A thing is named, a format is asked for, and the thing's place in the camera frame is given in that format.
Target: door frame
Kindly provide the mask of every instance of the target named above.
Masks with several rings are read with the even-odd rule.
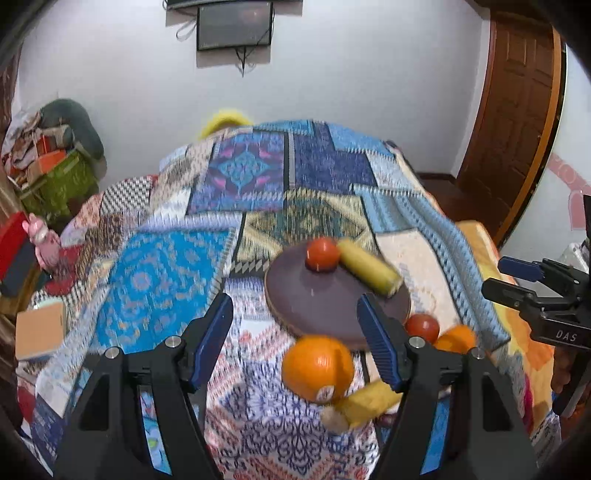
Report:
[[[491,89],[491,81],[492,81],[492,72],[494,67],[494,59],[495,59],[495,51],[496,51],[496,16],[498,15],[506,15],[507,17],[519,17],[521,20],[531,21],[534,23],[538,23],[536,20],[532,20],[526,17],[522,17],[520,15],[514,14],[504,14],[500,12],[491,12],[491,34],[489,40],[489,49],[488,49],[488,60],[486,65],[486,73],[485,73],[485,80],[484,86],[482,89],[482,97],[480,99],[480,105],[478,107],[478,114],[476,115],[476,121],[474,122],[474,129],[472,130],[472,136],[470,137],[470,142],[468,143],[468,148],[466,149],[466,154],[464,155],[464,160],[462,162],[462,166],[460,171],[458,172],[458,178],[460,177],[461,172],[467,168],[467,159],[470,158],[476,145],[478,143],[478,136],[480,134],[480,129],[482,128],[482,122],[484,120],[484,114],[486,111],[486,104],[488,102],[489,91]],[[506,240],[508,234],[513,230],[527,204],[530,201],[531,196],[535,191],[535,187],[537,185],[537,181],[540,178],[540,173],[544,170],[546,162],[548,161],[548,157],[550,156],[551,146],[556,135],[555,125],[557,124],[558,120],[560,119],[560,111],[558,111],[558,105],[560,100],[560,95],[564,91],[564,85],[562,82],[562,72],[563,72],[563,46],[562,41],[560,39],[560,34],[556,31],[554,27],[552,27],[552,38],[553,38],[553,65],[552,65],[552,88],[550,90],[550,102],[548,104],[548,112],[546,113],[546,118],[544,121],[544,128],[540,135],[540,142],[538,143],[538,148],[535,151],[534,159],[531,163],[530,169],[528,170],[527,175],[525,176],[525,180],[519,193],[517,194],[517,198],[513,202],[513,205],[509,209],[509,213],[503,220],[503,223],[499,227],[499,230],[496,232],[493,240],[495,244],[498,246]]]

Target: white wall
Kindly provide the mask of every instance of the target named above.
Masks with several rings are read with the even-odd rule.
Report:
[[[472,131],[482,28],[466,0],[304,0],[301,17],[276,16],[270,63],[241,78],[198,69],[195,36],[177,41],[161,0],[59,0],[25,41],[18,93],[25,108],[56,96],[87,108],[103,187],[156,172],[220,108],[338,122],[449,173]]]
[[[552,152],[591,183],[591,80],[571,50],[567,50],[564,104]],[[517,227],[502,249],[503,255],[532,261],[557,259],[569,243],[581,243],[584,230],[571,231],[569,187],[548,169]]]
[[[478,109],[480,108],[480,100],[482,99],[482,91],[484,90],[484,80],[486,77],[486,67],[488,66],[488,51],[489,42],[491,40],[491,11],[487,8],[478,10],[480,16],[483,18],[482,27],[480,29],[480,55],[478,56],[478,66],[476,68],[476,80],[474,83],[474,90],[472,92],[472,100],[470,101],[470,108],[466,118],[466,128],[464,136],[460,142],[456,159],[452,165],[452,175],[457,177],[457,174],[462,168],[464,156],[468,150],[468,144],[472,138],[474,124],[478,116]]]

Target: green basket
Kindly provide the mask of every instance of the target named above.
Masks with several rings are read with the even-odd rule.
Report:
[[[49,225],[60,217],[71,218],[75,212],[68,207],[69,200],[87,197],[97,191],[92,169],[78,150],[27,187],[20,199],[27,212],[45,217]]]

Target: wooden door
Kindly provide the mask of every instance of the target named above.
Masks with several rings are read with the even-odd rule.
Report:
[[[531,196],[556,117],[560,38],[550,25],[493,14],[480,110],[457,184],[498,244]]]

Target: bed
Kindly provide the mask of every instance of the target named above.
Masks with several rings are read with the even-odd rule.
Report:
[[[49,470],[63,428],[98,356],[180,334],[224,291],[235,318],[206,391],[191,398],[224,478],[368,478],[388,430],[369,423],[329,434],[319,407],[287,390],[281,358],[294,338],[270,313],[270,261],[307,238],[350,236],[395,265],[411,312],[446,330],[477,332],[513,385],[541,460],[559,437],[550,412],[553,349],[529,339],[518,314],[480,295],[484,278],[513,279],[477,222],[455,225],[392,142],[318,121],[219,131],[160,162],[160,173],[94,195],[61,236],[54,280],[30,307],[59,297],[69,334],[45,362],[19,364],[19,391],[34,397],[24,441]],[[354,353],[351,391],[376,378],[371,354]],[[170,472],[153,400],[141,392],[155,468]],[[437,468],[447,421],[442,400],[423,471]]]

